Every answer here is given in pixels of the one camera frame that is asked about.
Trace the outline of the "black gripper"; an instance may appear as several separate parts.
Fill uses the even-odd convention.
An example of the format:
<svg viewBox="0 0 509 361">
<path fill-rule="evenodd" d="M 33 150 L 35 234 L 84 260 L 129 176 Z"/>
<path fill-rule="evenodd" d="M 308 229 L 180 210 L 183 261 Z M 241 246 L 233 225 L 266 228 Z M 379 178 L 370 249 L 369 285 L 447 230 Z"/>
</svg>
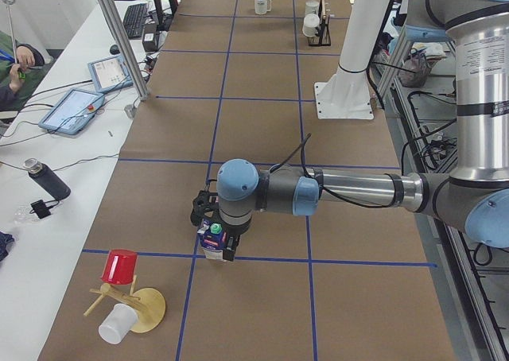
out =
<svg viewBox="0 0 509 361">
<path fill-rule="evenodd" d="M 239 230 L 226 223 L 220 217 L 217 193 L 209 192 L 207 189 L 199 191 L 197 197 L 192 202 L 192 211 L 190 214 L 192 225 L 195 226 L 197 230 L 204 218 L 209 218 L 212 222 L 220 223 L 223 226 L 223 229 L 227 234 L 225 248 L 223 250 L 223 258 L 225 259 L 225 262 L 233 262 L 237 246 L 239 245 Z"/>
</svg>

